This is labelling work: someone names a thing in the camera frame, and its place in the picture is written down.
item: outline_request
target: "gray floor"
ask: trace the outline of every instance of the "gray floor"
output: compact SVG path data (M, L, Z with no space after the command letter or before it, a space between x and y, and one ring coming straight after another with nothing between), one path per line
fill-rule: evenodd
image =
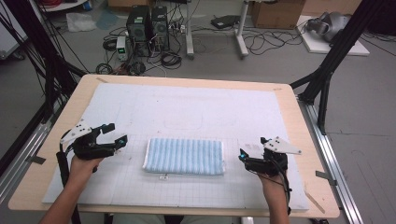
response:
M108 16L101 7L89 14L95 21ZM61 21L64 17L57 15L56 19ZM193 24L208 24L210 19L197 19ZM104 60L103 37L124 25L125 19L116 19L113 23L106 25L108 29L64 33L64 38L90 71ZM395 42L371 41L396 53ZM396 219L396 196L393 192L396 188L396 175L393 173L396 161L396 119L393 118L396 114L396 102L393 100L396 95L396 58L364 40L361 43L370 51L370 56L347 56L333 76L326 129L363 221L392 223ZM180 55L183 61L179 69L165 70L165 74L155 68L145 76L291 83L315 71L325 57L308 53L302 44L270 50L261 56L250 54L241 61L231 34L199 33L194 36L194 44L196 55L193 61L187 59L182 48ZM69 55L68 61L79 66L70 51L64 50ZM27 60L0 61L0 86L2 156L44 98L33 67ZM8 200L9 197L0 205L0 223L32 223L42 216L42 213L10 211ZM101 216L84 214L84 220L85 223L99 222ZM329 221L347 223L344 215ZM255 223L266 222L266 218L255 219ZM292 223L310 222L305 218L293 218Z

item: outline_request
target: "black metal frame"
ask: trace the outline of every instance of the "black metal frame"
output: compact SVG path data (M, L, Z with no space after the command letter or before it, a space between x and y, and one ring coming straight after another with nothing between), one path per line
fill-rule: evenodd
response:
M326 134L325 119L332 75L385 1L386 0L362 0L346 25L346 28L335 40L331 50L320 67L314 73L290 84L293 89L296 89L308 83L304 92L298 95L299 100L308 105L312 105L315 98L320 93L318 126L321 133L324 135Z

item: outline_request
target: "folded towel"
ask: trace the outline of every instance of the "folded towel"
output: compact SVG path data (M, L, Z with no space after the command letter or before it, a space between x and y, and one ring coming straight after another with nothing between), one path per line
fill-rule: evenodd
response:
M151 173L223 175L222 143L152 138L148 142L143 168Z

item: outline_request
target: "forearm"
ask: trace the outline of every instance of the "forearm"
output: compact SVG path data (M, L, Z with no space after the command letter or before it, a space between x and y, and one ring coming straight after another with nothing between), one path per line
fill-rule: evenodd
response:
M40 224L69 223L70 217L76 207L78 197L83 191L82 187L66 185L56 201L41 219Z

